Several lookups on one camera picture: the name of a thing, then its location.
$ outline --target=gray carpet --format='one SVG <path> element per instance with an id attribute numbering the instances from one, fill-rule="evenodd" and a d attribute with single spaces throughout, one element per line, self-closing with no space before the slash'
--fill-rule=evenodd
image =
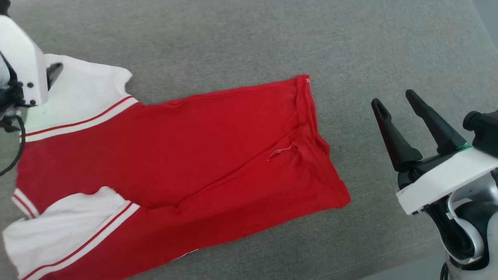
<path id="1" fill-rule="evenodd" d="M 440 250 L 428 217 L 398 205 L 370 101 L 379 97 L 425 156 L 436 145 L 406 89 L 468 139 L 465 114 L 497 109 L 498 54 L 471 0 L 25 0 L 10 13 L 46 53 L 129 69 L 128 92 L 148 104 L 311 75 L 320 132 L 352 203 L 134 280 L 352 280 Z M 5 166 L 17 140 L 0 141 Z M 21 217 L 9 201 L 14 177 L 0 178 L 2 228 Z M 0 266 L 15 279 L 4 252 Z"/>

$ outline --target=gray fabric surface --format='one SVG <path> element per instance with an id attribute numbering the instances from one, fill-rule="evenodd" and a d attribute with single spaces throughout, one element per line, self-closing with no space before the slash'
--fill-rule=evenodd
<path id="1" fill-rule="evenodd" d="M 436 145 L 406 89 L 468 139 L 465 114 L 497 109 L 497 51 L 471 0 L 30 0 L 10 14 L 45 53 L 129 69 L 128 92 L 148 104 L 311 75 L 320 132 L 352 203 L 134 280 L 349 280 L 441 250 L 428 217 L 406 216 L 397 202 L 370 101 L 380 98 L 425 156 Z M 16 136 L 0 141 L 6 166 Z M 21 217 L 9 201 L 14 177 L 0 178 L 2 228 Z M 0 275 L 16 275 L 3 251 Z"/>

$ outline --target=white stripe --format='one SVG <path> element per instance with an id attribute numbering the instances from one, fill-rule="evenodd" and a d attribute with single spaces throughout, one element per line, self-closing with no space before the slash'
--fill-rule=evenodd
<path id="1" fill-rule="evenodd" d="M 28 217 L 29 220 L 33 219 L 28 209 L 22 203 L 20 203 L 19 200 L 17 200 L 17 198 L 11 197 L 10 199 L 26 215 L 26 217 Z"/>
<path id="2" fill-rule="evenodd" d="M 96 125 L 101 124 L 101 123 L 109 120 L 110 118 L 116 116 L 117 114 L 121 113 L 122 111 L 126 110 L 128 107 L 130 107 L 131 105 L 133 105 L 137 102 L 138 102 L 138 100 L 133 98 L 133 97 L 128 98 L 125 101 L 123 101 L 121 104 L 112 108 L 109 112 L 105 113 L 104 115 L 102 115 L 94 120 L 91 120 L 89 122 L 82 123 L 82 124 L 79 124 L 76 126 L 60 128 L 60 129 L 50 130 L 47 132 L 31 135 L 31 136 L 26 136 L 26 142 L 37 141 L 37 140 L 45 139 L 48 137 L 66 134 L 66 133 L 71 133 L 71 132 L 76 132 L 76 131 L 80 131 L 80 130 L 84 130 L 84 129 L 96 126 Z"/>
<path id="3" fill-rule="evenodd" d="M 20 189 L 15 189 L 14 195 L 16 195 L 20 201 L 26 204 L 26 207 L 28 207 L 28 209 L 33 213 L 33 216 L 35 218 L 40 216 L 40 213 L 38 212 L 34 204 L 27 198 L 27 196 L 24 195 L 24 193 L 22 193 Z"/>
<path id="4" fill-rule="evenodd" d="M 99 230 L 101 230 L 103 227 L 105 227 L 113 218 L 115 218 L 123 209 L 125 209 L 129 203 L 125 204 L 123 207 L 121 207 L 115 215 L 112 215 L 107 219 L 106 222 L 104 222 L 101 226 L 99 226 L 96 230 L 95 233 L 97 233 Z M 81 249 L 79 252 L 77 252 L 75 255 L 72 257 L 68 258 L 67 260 L 63 261 L 62 263 L 56 265 L 56 266 L 51 266 L 51 267 L 45 267 L 37 272 L 35 272 L 33 275 L 31 275 L 27 280 L 38 280 L 42 278 L 43 276 L 47 275 L 48 273 L 54 272 L 61 270 L 84 255 L 86 255 L 88 252 L 90 252 L 93 248 L 95 248 L 100 242 L 102 242 L 109 234 L 111 234 L 116 228 L 118 228 L 127 218 L 129 218 L 138 208 L 140 208 L 139 205 L 137 204 L 132 204 L 126 211 L 124 211 L 117 219 L 115 219 L 112 224 L 110 224 L 104 231 L 102 231 L 94 240 L 92 240 L 89 244 L 87 244 L 83 249 Z M 94 235 L 91 235 L 89 238 L 84 240 L 82 244 L 90 240 Z"/>

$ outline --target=red stripe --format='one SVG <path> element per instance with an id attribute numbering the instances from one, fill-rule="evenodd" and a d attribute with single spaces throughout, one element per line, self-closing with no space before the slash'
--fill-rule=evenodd
<path id="1" fill-rule="evenodd" d="M 121 216 L 121 214 L 123 214 L 126 210 L 128 210 L 128 208 L 132 205 L 132 202 L 130 202 L 128 204 L 128 206 L 123 209 L 123 211 L 121 211 L 117 216 L 115 216 L 108 224 L 106 224 L 101 230 L 99 230 L 91 239 L 89 239 L 87 242 L 85 242 L 81 247 L 79 247 L 76 251 L 74 251 L 73 253 L 71 253 L 70 255 L 68 255 L 67 257 L 63 258 L 62 260 L 56 262 L 56 263 L 53 263 L 51 265 L 44 265 L 44 266 L 40 266 L 38 267 L 37 269 L 33 270 L 33 272 L 31 272 L 30 274 L 28 274 L 26 277 L 24 277 L 23 279 L 21 280 L 26 280 L 28 278 L 30 278 L 31 276 L 33 276 L 33 274 L 37 273 L 38 271 L 40 271 L 41 269 L 43 268 L 46 268 L 46 267 L 53 267 L 53 266 L 56 266 L 56 265 L 59 265 L 65 261 L 67 261 L 70 257 L 74 256 L 76 253 L 78 253 L 79 251 L 81 251 L 83 248 L 85 248 L 90 242 L 92 242 L 97 236 L 100 235 L 100 233 L 102 233 L 102 231 L 104 231 L 110 224 L 112 224 L 119 216 Z"/>
<path id="2" fill-rule="evenodd" d="M 29 215 L 31 216 L 32 219 L 34 219 L 33 212 L 31 212 L 29 207 L 17 195 L 14 195 L 13 197 L 14 197 L 14 199 L 17 199 L 17 201 L 19 201 L 19 203 L 22 204 L 26 208 L 26 210 L 28 210 Z"/>
<path id="3" fill-rule="evenodd" d="M 40 131 L 36 131 L 36 132 L 31 132 L 31 133 L 26 133 L 26 136 L 31 136 L 31 135 L 36 135 L 36 134 L 40 134 L 40 133 L 43 133 L 43 132 L 47 132 L 47 131 L 52 131 L 52 130 L 57 130 L 57 129 L 62 129 L 62 128 L 67 128 L 67 127 L 73 127 L 73 126 L 77 126 L 77 125 L 80 125 L 80 124 L 84 124 L 84 123 L 87 123 L 87 122 L 90 122 L 90 121 L 93 121 L 94 119 L 96 118 L 99 118 L 103 115 L 105 115 L 105 113 L 109 112 L 110 110 L 112 110 L 113 108 L 115 108 L 117 105 L 123 103 L 125 100 L 129 99 L 129 98 L 132 98 L 133 96 L 127 96 L 123 99 L 121 99 L 119 102 L 117 102 L 116 104 L 112 105 L 109 107 L 109 109 L 103 111 L 102 113 L 96 115 L 95 117 L 91 118 L 91 119 L 88 119 L 88 120 L 85 120 L 85 121 L 81 121 L 81 122 L 78 122 L 78 123 L 73 123 L 73 124 L 68 124 L 68 125 L 62 125 L 62 126 L 58 126 L 58 127 L 52 127 L 52 128 L 49 128 L 49 129 L 44 129 L 44 130 L 40 130 Z"/>

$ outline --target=black cable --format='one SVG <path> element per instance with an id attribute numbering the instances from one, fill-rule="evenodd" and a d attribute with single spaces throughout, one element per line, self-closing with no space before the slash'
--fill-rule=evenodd
<path id="1" fill-rule="evenodd" d="M 441 268 L 441 274 L 439 275 L 439 280 L 448 280 L 448 265 L 446 262 L 443 264 Z"/>
<path id="2" fill-rule="evenodd" d="M 22 150 L 24 150 L 24 144 L 26 144 L 26 129 L 24 128 L 24 122 L 22 121 L 22 118 L 20 116 L 15 116 L 15 118 L 17 119 L 17 122 L 21 127 L 21 144 L 19 145 L 19 151 L 17 152 L 14 161 L 7 168 L 0 171 L 0 176 L 4 175 L 5 173 L 9 172 L 12 168 L 14 168 L 16 163 L 21 158 Z"/>

